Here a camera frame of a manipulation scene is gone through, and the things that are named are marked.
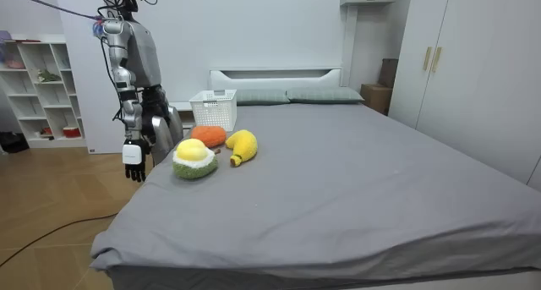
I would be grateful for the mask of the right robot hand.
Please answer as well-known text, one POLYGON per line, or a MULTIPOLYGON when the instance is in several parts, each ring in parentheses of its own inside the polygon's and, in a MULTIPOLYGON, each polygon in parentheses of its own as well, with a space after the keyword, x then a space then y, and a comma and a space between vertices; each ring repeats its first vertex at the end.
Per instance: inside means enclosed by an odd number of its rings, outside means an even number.
POLYGON ((138 183, 145 181, 145 158, 149 150, 149 145, 145 140, 124 141, 122 161, 126 178, 131 178, 138 183))

